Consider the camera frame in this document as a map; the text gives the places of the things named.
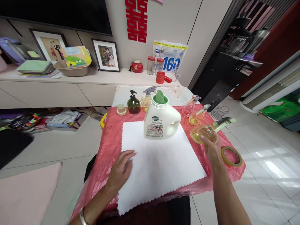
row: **human hand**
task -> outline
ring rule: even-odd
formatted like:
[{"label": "human hand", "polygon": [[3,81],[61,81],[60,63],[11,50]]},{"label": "human hand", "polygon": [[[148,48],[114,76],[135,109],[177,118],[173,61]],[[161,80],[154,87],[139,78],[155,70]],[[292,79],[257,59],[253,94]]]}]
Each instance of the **human hand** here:
[{"label": "human hand", "polygon": [[207,158],[211,163],[213,162],[222,162],[221,155],[221,140],[219,135],[216,133],[216,138],[214,142],[211,142],[208,138],[200,135],[200,139],[204,142],[204,150]]},{"label": "human hand", "polygon": [[115,197],[118,191],[128,180],[130,171],[132,169],[132,160],[128,160],[135,156],[134,150],[127,150],[121,152],[115,163],[112,165],[107,183],[105,185],[105,192],[111,197]]}]

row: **cabinet door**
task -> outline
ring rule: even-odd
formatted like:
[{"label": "cabinet door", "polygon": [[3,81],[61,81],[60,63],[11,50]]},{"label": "cabinet door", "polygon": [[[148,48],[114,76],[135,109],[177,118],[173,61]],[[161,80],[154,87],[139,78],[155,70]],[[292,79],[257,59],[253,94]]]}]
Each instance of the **cabinet door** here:
[{"label": "cabinet door", "polygon": [[92,106],[111,106],[116,92],[116,85],[78,84]]},{"label": "cabinet door", "polygon": [[31,108],[91,106],[77,84],[1,81],[0,88]]},{"label": "cabinet door", "polygon": [[0,89],[0,109],[8,109],[8,108],[30,108],[30,107]]}]

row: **white tile floor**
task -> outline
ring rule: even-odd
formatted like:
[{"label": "white tile floor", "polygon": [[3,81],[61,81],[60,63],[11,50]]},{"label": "white tile floor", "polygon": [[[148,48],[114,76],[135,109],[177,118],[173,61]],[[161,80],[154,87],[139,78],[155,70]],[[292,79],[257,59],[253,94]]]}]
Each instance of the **white tile floor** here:
[{"label": "white tile floor", "polygon": [[[264,116],[247,112],[230,97],[221,104],[237,122],[222,129],[246,162],[234,188],[252,224],[300,224],[300,135]],[[43,225],[64,224],[67,205],[83,184],[102,130],[88,118],[76,132],[35,134],[34,142],[0,170],[0,179],[63,162],[62,174]],[[217,224],[213,192],[190,197],[191,224]]]}]

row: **framed photo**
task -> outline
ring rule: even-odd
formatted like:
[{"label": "framed photo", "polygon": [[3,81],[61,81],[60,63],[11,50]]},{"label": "framed photo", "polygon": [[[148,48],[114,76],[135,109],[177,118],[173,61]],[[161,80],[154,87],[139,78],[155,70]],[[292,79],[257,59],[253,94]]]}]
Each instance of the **framed photo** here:
[{"label": "framed photo", "polygon": [[61,48],[67,47],[63,34],[29,29],[45,60],[55,64],[62,60]]},{"label": "framed photo", "polygon": [[99,70],[120,72],[117,44],[115,42],[93,39]]}]

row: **red tablecloth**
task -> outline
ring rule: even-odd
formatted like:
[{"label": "red tablecloth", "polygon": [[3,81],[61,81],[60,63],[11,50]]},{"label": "red tablecloth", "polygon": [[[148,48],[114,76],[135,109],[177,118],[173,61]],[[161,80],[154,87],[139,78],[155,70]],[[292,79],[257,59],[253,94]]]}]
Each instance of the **red tablecloth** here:
[{"label": "red tablecloth", "polygon": [[[175,106],[174,108],[181,113],[183,106]],[[202,105],[197,105],[196,110],[200,110],[201,108]],[[142,110],[136,115],[127,113],[125,116],[119,116],[116,113],[116,109],[116,107],[112,107],[108,111],[107,120],[105,123],[105,128],[102,132],[100,148],[96,157],[96,161],[80,193],[79,199],[72,214],[72,219],[79,213],[80,209],[86,206],[88,202],[93,198],[93,196],[106,184],[111,167],[117,159],[119,153],[121,152],[123,123],[144,120],[145,113]],[[203,122],[213,123],[214,120],[208,113],[206,113]],[[207,177],[190,185],[181,187],[173,192],[170,192],[156,199],[156,202],[168,201],[181,196],[195,195],[203,193],[205,191],[213,190],[210,162],[206,157],[204,146],[199,145],[192,140],[189,132],[194,126],[190,125],[187,118],[185,118],[184,116],[182,116],[181,125],[200,163],[202,164]],[[226,138],[222,131],[219,131],[218,134],[222,141],[222,146],[232,146],[230,141]],[[245,168],[245,163],[243,163],[243,165],[240,167],[229,167],[226,165],[227,172],[232,182],[241,179]],[[111,203],[107,206],[106,211],[116,210],[117,201],[118,196],[114,197]]]}]

